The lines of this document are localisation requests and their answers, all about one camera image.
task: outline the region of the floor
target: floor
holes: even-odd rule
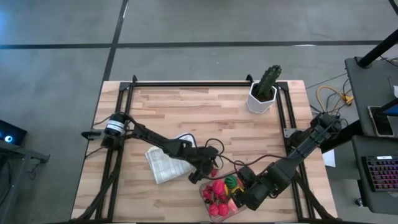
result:
[[[386,38],[397,21],[388,0],[2,0],[0,119],[28,130],[29,149],[51,154],[35,180],[24,181],[10,223],[70,217],[87,146],[80,132],[90,128],[103,80],[133,74],[140,80],[242,80],[248,73],[258,79],[280,64],[280,79],[304,80],[320,109],[317,88],[340,90],[347,77],[334,77],[345,73],[344,59],[369,52],[372,40]],[[117,43],[249,41],[263,46],[116,49]],[[396,55],[397,47],[384,54]],[[322,102],[329,94],[321,92]],[[354,105],[340,113],[348,122],[358,118]],[[339,217],[396,223],[353,203],[358,186],[346,180],[357,175],[352,149],[341,148],[338,167],[328,168]]]

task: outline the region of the plastic container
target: plastic container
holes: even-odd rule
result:
[[[200,194],[200,197],[203,199],[203,202],[205,203],[206,211],[209,210],[210,204],[205,202],[205,198],[204,198],[204,196],[203,196],[203,190],[205,190],[205,189],[206,189],[206,186],[208,186],[208,185],[209,185],[209,186],[212,186],[213,183],[214,183],[214,181],[215,181],[215,180],[206,182],[206,183],[202,184],[202,185],[199,187],[199,194]],[[227,196],[227,199],[228,199],[228,201],[231,199],[230,194]],[[246,207],[245,205],[243,205],[241,208],[238,208],[238,211],[236,211],[236,212],[232,211],[232,210],[229,208],[228,214],[225,215],[225,216],[221,216],[221,215],[215,215],[215,216],[213,216],[213,215],[210,215],[210,214],[209,214],[209,217],[210,217],[210,220],[211,220],[212,222],[220,223],[220,222],[223,222],[224,220],[226,220],[227,218],[230,218],[230,217],[232,217],[232,216],[238,214],[239,212],[242,212],[242,211],[245,210],[245,209],[247,209],[247,207]]]

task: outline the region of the white pot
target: white pot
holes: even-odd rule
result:
[[[258,82],[254,82],[251,84],[251,88],[250,88],[248,99],[246,100],[246,104],[247,104],[250,112],[255,113],[255,114],[263,114],[270,107],[270,105],[275,102],[277,90],[275,87],[272,87],[272,95],[273,95],[272,100],[260,102],[259,100],[256,99],[256,97],[252,96],[252,94],[251,94],[252,89],[253,89],[254,85],[256,85],[256,84],[258,84]]]

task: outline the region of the black desk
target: black desk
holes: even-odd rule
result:
[[[398,155],[398,140],[354,136],[352,144],[361,177],[358,184],[364,205],[374,213],[398,215],[398,192],[372,192],[361,159],[363,156]]]
[[[336,139],[325,141],[321,145],[322,152],[350,141],[355,135],[377,137],[368,106],[384,106],[395,99],[389,80],[391,85],[398,85],[397,67],[388,62],[376,60],[369,68],[361,68],[357,65],[355,58],[347,58],[345,65],[359,119],[341,130]],[[394,138],[398,139],[398,117],[390,116],[389,120],[395,134]]]

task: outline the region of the paper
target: paper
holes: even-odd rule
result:
[[[335,150],[332,149],[322,154],[325,166],[336,167]]]
[[[192,146],[196,147],[191,136],[184,136],[181,139],[192,142]],[[156,184],[172,180],[194,169],[194,167],[187,161],[172,159],[168,155],[164,154],[163,150],[155,146],[151,147],[145,153],[145,157],[148,160],[152,173],[154,174]]]
[[[398,98],[398,86],[394,86],[394,96]]]

